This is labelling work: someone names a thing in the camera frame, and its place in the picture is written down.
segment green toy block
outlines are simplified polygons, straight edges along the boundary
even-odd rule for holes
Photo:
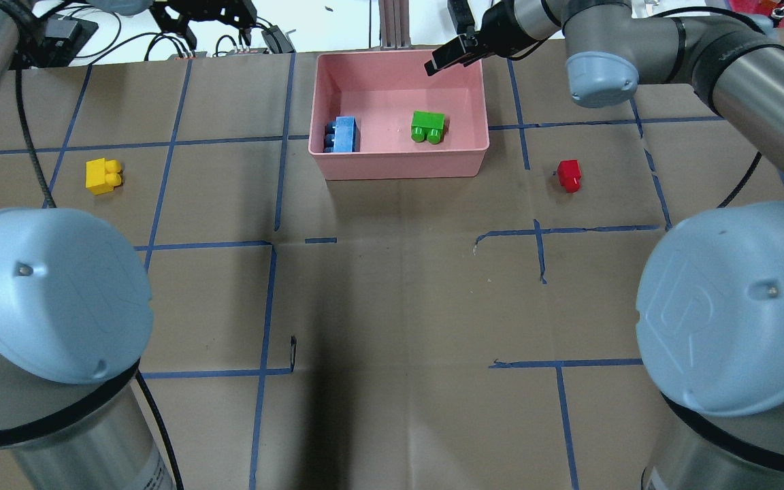
[[[444,137],[445,115],[439,112],[413,112],[413,123],[410,125],[410,137],[416,143],[425,142],[436,145]]]

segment pink plastic bin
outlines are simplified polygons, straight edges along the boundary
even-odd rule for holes
[[[489,149],[483,66],[427,77],[429,59],[430,50],[320,55],[308,148],[326,180],[476,176]],[[410,139],[414,111],[444,112],[442,142]],[[337,116],[355,117],[358,152],[323,152]]]

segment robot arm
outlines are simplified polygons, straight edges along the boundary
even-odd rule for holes
[[[481,31],[435,50],[426,72],[510,58],[559,28],[578,105],[625,102],[639,84],[691,84],[784,173],[784,46],[727,16],[635,19],[629,0],[503,0]]]

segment building block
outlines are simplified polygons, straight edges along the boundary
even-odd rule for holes
[[[579,180],[583,177],[583,171],[579,168],[579,161],[576,159],[566,159],[558,164],[558,182],[564,190],[575,193],[579,190]]]
[[[444,137],[445,115],[441,112],[414,111],[413,122],[410,123],[410,137],[416,143],[425,142],[436,145]]]
[[[86,188],[94,195],[102,195],[123,185],[120,175],[123,166],[116,159],[93,159],[86,162]]]
[[[326,153],[358,152],[358,131],[353,116],[340,116],[326,125]]]

